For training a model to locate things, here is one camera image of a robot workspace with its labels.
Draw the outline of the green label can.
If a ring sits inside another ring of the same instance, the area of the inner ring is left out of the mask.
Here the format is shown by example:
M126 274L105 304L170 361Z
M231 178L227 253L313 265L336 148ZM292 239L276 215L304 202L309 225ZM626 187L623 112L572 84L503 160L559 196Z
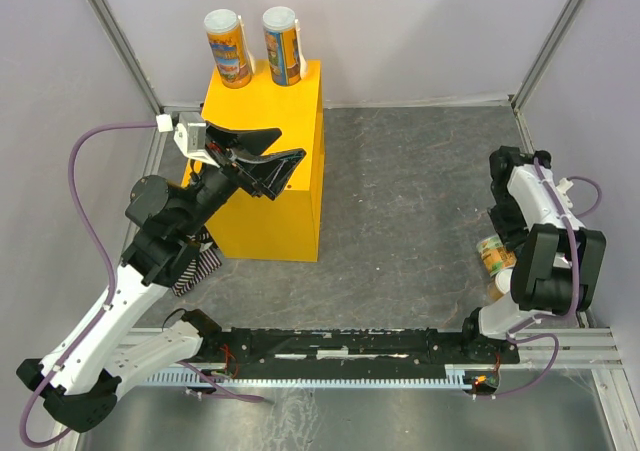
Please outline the green label can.
M506 249L497 234L481 239L476 244L476 250L491 277L516 264L515 254Z

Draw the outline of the blue orange can with spoon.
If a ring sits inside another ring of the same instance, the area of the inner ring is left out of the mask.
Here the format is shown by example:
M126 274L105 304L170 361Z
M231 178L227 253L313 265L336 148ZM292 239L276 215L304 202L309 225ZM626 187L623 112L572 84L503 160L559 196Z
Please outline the blue orange can with spoon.
M291 8L275 6L263 13L262 25L272 80L283 87L295 85L308 72L299 19Z

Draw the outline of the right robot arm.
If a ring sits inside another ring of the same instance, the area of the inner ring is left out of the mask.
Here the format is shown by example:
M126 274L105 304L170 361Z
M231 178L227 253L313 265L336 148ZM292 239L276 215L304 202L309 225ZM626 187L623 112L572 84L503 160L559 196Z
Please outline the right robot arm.
M472 362L509 349L515 334L536 322L586 311L606 249L604 234L573 214L570 183L555 183L549 152L502 146L489 164L495 200L489 217L516 262L507 295L463 323L459 350Z

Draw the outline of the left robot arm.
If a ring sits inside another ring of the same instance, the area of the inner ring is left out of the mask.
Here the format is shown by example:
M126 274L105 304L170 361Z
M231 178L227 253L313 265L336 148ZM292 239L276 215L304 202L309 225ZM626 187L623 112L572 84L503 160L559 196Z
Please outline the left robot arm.
M137 233L119 262L107 264L105 291L53 351L17 369L31 401L66 432L93 429L131 388L167 365L219 354L221 337L199 311L126 353L117 346L166 292L209 271L213 245L205 226L212 216L238 191L277 198L306 155L301 148L272 152L277 128L232 131L206 121L173 124L166 115L156 125L200 170L186 186L158 175L135 184L125 214Z

